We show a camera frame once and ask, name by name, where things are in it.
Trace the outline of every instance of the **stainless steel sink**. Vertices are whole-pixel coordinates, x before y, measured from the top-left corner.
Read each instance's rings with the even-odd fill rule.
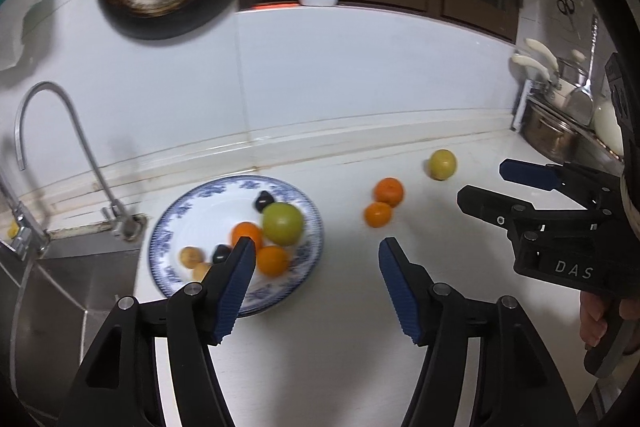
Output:
[[[14,374],[18,397],[44,425],[60,415],[113,305],[132,295],[140,246],[92,233],[55,239],[34,262],[18,303]]]

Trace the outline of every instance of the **dark purple fruit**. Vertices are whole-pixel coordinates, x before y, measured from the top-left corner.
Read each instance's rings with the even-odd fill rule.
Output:
[[[218,245],[213,253],[211,264],[224,263],[231,255],[231,249],[227,245]]]
[[[262,211],[267,208],[271,203],[275,203],[273,196],[270,195],[266,190],[263,190],[258,196],[257,200],[254,201],[255,210],[262,213]]]

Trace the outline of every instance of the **blue and white plate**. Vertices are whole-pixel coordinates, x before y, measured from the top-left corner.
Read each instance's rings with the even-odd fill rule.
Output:
[[[231,230],[238,223],[251,221],[260,226],[262,216],[255,210],[254,201],[262,190],[270,192],[276,201],[295,205],[305,217],[305,230],[297,245],[287,249],[292,258],[286,273],[271,279],[258,270],[254,272],[239,316],[270,308],[305,281],[322,253],[322,219],[316,206],[286,182],[266,176],[228,176],[190,190],[156,224],[149,243],[149,266],[166,297],[191,282],[191,270],[178,258],[183,247],[202,249],[210,262],[217,245],[228,245]]]

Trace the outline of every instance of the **white countertop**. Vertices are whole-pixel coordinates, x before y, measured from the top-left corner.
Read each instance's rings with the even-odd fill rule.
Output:
[[[451,149],[458,172],[429,179],[422,163]],[[324,222],[322,258],[309,279],[276,307],[239,319],[233,333],[211,348],[220,386],[237,427],[389,427],[400,425],[426,348],[402,334],[378,269],[378,244],[400,242],[411,261],[435,281],[467,298],[496,301],[513,295],[524,306],[579,407],[595,379],[582,367],[578,292],[526,279],[513,271],[506,232],[465,216],[457,191],[477,185],[531,201],[536,208],[579,208],[557,192],[503,181],[505,158],[546,163],[510,131],[431,140],[260,170],[303,190]],[[362,212],[379,179],[393,176],[406,199],[394,220],[370,229]],[[156,220],[197,184],[149,195],[139,210],[150,218],[136,281],[141,301],[161,299],[148,269],[146,245]],[[180,425],[172,393],[166,341],[158,346],[158,375],[168,427]],[[468,375],[456,425],[468,425],[475,390],[478,341],[470,341]]]

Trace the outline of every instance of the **scissors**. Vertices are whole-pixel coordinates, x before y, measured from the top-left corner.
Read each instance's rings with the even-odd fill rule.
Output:
[[[557,0],[556,6],[560,10],[560,13],[569,19],[571,23],[571,29],[574,33],[577,33],[574,25],[574,13],[575,13],[575,2],[574,0]]]

